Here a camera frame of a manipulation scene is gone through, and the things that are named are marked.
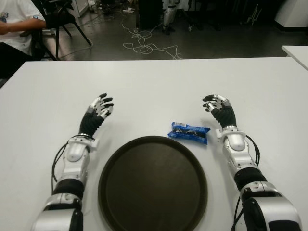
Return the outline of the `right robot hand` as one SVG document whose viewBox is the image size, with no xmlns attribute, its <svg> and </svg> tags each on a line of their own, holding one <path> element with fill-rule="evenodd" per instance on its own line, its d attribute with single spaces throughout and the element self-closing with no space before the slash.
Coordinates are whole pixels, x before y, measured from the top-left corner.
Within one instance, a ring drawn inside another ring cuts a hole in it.
<svg viewBox="0 0 308 231">
<path fill-rule="evenodd" d="M 212 114 L 222 128 L 237 126 L 233 107 L 227 98 L 219 94 L 211 94 L 205 96 L 203 102 L 205 102 L 203 104 L 205 110 Z"/>
</svg>

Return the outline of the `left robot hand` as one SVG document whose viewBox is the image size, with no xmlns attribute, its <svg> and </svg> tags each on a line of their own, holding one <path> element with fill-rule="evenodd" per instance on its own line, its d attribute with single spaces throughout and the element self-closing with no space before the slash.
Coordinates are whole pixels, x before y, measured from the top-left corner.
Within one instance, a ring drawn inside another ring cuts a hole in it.
<svg viewBox="0 0 308 231">
<path fill-rule="evenodd" d="M 93 137 L 104 120 L 113 112 L 114 104 L 112 97 L 103 93 L 96 97 L 85 111 L 79 126 L 79 134 Z"/>
</svg>

